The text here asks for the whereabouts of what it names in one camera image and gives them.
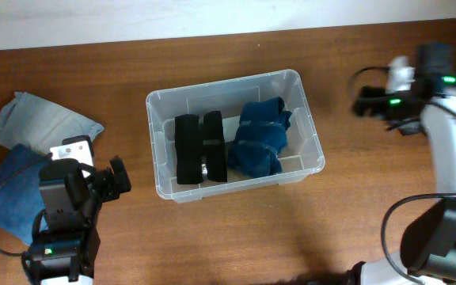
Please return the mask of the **black garment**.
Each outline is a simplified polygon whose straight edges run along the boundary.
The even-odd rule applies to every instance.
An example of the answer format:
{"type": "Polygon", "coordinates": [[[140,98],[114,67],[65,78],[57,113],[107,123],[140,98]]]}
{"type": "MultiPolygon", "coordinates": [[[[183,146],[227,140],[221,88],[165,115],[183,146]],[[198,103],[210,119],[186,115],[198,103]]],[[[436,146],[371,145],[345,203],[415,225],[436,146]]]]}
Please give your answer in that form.
{"type": "Polygon", "coordinates": [[[202,117],[184,114],[174,121],[177,183],[227,182],[221,112],[211,111],[202,117]]]}

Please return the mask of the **dark blue taped garment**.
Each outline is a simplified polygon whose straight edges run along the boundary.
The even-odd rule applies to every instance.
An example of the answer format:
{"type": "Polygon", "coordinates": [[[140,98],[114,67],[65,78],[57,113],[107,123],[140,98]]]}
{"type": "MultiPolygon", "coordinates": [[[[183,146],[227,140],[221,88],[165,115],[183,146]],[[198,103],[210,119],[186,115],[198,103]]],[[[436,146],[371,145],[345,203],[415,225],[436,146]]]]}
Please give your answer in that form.
{"type": "Polygon", "coordinates": [[[245,104],[228,150],[227,166],[251,178],[281,173],[278,156],[288,145],[291,115],[282,97],[245,104]]]}

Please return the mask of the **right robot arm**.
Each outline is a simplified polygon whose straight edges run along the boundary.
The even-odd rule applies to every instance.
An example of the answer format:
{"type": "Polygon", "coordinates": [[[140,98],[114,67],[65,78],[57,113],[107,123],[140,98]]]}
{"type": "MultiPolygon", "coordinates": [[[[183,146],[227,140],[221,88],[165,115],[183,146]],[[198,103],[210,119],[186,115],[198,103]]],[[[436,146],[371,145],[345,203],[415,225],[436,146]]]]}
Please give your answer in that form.
{"type": "Polygon", "coordinates": [[[364,86],[353,102],[356,116],[387,122],[402,135],[427,136],[435,167],[436,191],[397,201],[385,213],[380,230],[384,257],[359,262],[346,272],[343,284],[456,284],[456,75],[453,48],[421,44],[416,62],[396,57],[381,67],[386,86],[364,86]],[[391,214],[418,200],[435,204],[405,229],[397,252],[386,242],[391,214]]]}

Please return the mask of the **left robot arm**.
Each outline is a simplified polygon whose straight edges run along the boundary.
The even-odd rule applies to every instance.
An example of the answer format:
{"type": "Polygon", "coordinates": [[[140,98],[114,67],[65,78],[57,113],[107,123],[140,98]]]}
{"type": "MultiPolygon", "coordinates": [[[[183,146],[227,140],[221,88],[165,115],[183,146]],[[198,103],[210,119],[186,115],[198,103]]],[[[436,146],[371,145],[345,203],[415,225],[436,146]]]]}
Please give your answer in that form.
{"type": "Polygon", "coordinates": [[[39,171],[44,209],[32,225],[32,243],[21,254],[31,284],[92,284],[101,244],[97,220],[102,205],[131,190],[122,159],[97,170],[73,158],[39,171]]]}

